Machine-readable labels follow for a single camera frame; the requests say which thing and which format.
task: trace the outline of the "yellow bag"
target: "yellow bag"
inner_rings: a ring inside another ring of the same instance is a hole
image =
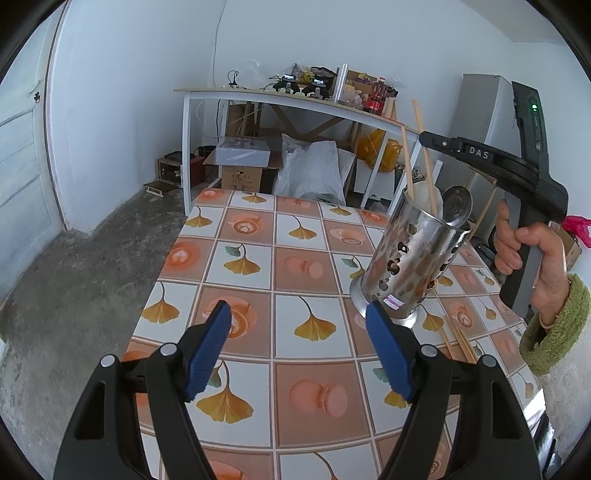
[[[384,141],[385,134],[386,132],[384,130],[376,129],[368,137],[363,137],[359,140],[356,152],[357,158],[360,158],[367,163],[368,167],[371,169],[373,169],[375,162],[378,159],[379,148]],[[400,155],[401,150],[402,145],[398,140],[393,140],[392,138],[389,139],[378,171],[382,173],[392,171],[396,167],[396,162],[398,161],[398,156]]]

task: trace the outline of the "tablecloth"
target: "tablecloth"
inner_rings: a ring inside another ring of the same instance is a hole
[[[349,284],[368,266],[388,218],[219,189],[202,191],[193,205],[124,359],[177,342],[224,299],[232,330],[209,385],[187,405],[217,477],[377,478],[410,408],[385,379]],[[447,317],[478,355],[499,361],[525,406],[538,392],[518,352],[525,323],[499,289],[465,245],[423,302],[413,331],[449,355],[434,326]],[[455,341],[452,347],[464,359]],[[137,403],[150,471],[164,479],[146,395]],[[451,397],[431,479],[445,472],[458,408]]]

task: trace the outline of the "white door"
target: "white door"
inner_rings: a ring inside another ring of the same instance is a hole
[[[43,121],[47,62],[60,13],[33,32],[0,83],[0,304],[63,228]]]

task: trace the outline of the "yellow ball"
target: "yellow ball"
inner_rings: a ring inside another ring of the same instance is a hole
[[[312,80],[314,80],[314,74],[312,72],[304,72],[301,74],[301,79],[304,83],[312,83]]]

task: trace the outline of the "red bottle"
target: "red bottle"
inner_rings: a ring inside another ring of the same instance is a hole
[[[363,106],[363,111],[373,113],[374,115],[382,115],[384,105],[386,104],[387,93],[388,86],[386,85],[386,79],[380,77],[379,80],[374,82],[371,86],[371,92]]]

